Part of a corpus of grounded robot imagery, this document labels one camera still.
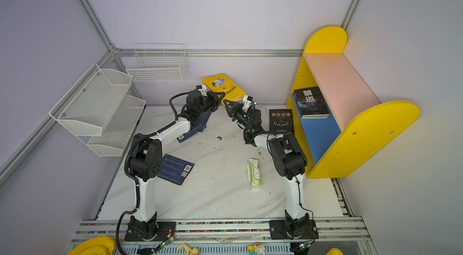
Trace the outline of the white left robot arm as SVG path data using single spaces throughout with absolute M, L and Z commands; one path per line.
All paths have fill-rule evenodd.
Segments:
M 124 162 L 124 173 L 135 184 L 135 208 L 125 211 L 130 215 L 129 229 L 151 238 L 157 229 L 157 211 L 148 202 L 149 183 L 163 167 L 163 147 L 189 132 L 201 122 L 207 112 L 215 112 L 225 97 L 224 92 L 213 92 L 197 86 L 190 92 L 180 93 L 169 100 L 174 120 L 148 134 L 134 135 Z

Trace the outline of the yellow cartoon cover book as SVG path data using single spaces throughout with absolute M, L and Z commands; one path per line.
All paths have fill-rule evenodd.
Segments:
M 212 91 L 212 92 L 224 92 L 225 100 L 229 101 L 240 101 L 245 92 L 234 83 L 226 74 L 218 74 L 202 78 L 201 81 Z

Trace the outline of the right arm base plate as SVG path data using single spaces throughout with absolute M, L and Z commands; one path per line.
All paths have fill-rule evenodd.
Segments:
M 318 239 L 318 229 L 314 220 L 271 220 L 270 221 L 271 239 Z

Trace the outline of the blue file near left arm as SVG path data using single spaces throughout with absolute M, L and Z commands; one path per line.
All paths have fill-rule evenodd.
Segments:
M 162 169 L 157 177 L 176 186 L 183 186 L 194 166 L 194 163 L 165 154 Z

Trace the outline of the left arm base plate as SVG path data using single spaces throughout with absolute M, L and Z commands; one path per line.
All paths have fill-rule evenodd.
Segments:
M 168 235 L 174 235 L 177 223 L 174 221 L 143 223 L 139 221 L 129 222 L 125 242 L 156 241 L 168 239 Z

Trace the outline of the black wolf cover book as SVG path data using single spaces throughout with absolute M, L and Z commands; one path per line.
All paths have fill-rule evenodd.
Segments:
M 328 105 L 318 86 L 295 89 L 293 98 L 302 119 L 325 119 L 330 115 Z

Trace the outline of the black deer cover book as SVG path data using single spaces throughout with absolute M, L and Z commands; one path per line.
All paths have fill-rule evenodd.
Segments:
M 269 129 L 275 134 L 293 133 L 293 112 L 291 109 L 270 109 Z

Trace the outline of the dark old man cover book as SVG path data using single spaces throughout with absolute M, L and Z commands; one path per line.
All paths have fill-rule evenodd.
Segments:
M 304 96 L 293 93 L 296 111 L 302 119 L 325 119 L 329 117 L 329 108 L 319 95 Z

